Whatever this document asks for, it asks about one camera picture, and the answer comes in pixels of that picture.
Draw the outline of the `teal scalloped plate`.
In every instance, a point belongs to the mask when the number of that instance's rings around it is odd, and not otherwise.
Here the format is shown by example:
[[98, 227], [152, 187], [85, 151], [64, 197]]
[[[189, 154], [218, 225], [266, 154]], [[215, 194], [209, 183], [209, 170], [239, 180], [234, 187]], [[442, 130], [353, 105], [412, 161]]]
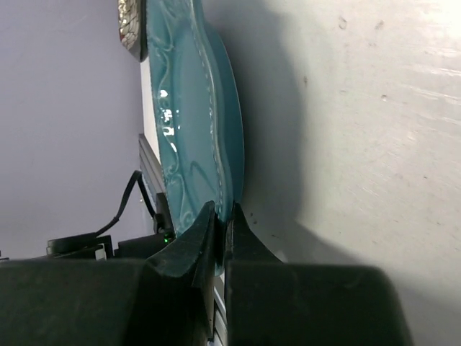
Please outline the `teal scalloped plate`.
[[177, 235], [214, 202], [222, 224], [241, 201], [244, 139], [233, 69], [200, 1], [148, 1], [146, 32], [158, 149]]

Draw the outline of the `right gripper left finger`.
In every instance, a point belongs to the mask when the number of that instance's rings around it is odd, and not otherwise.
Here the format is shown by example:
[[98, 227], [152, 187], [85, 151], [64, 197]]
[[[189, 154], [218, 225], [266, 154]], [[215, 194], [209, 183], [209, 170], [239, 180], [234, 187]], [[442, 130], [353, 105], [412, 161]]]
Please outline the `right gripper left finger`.
[[1, 264], [3, 345], [206, 345], [215, 206], [148, 259]]

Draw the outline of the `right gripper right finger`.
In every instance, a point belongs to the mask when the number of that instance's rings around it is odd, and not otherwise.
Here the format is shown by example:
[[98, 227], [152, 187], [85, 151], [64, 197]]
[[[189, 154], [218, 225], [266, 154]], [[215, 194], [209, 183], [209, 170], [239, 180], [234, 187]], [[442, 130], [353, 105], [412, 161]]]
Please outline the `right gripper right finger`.
[[379, 268], [282, 262], [233, 206], [225, 239], [229, 345], [412, 345], [398, 294]]

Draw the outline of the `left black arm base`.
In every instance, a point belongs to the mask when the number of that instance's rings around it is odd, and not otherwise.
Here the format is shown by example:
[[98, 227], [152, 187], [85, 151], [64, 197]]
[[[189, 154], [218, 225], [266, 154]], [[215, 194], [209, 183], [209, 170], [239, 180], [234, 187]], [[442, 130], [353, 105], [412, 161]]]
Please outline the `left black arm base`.
[[[118, 248], [113, 247], [112, 237], [108, 231], [115, 226], [125, 211], [130, 195], [138, 187], [149, 216], [153, 222], [153, 233], [118, 243]], [[176, 234], [171, 221], [168, 203], [164, 193], [156, 194], [156, 202], [152, 203], [148, 188], [143, 180], [143, 173], [135, 170], [122, 194], [120, 206], [115, 217], [100, 230], [87, 234], [79, 234], [48, 241], [46, 256], [56, 259], [93, 259], [97, 252], [102, 251], [102, 258], [134, 258], [147, 259], [160, 252], [175, 240]]]

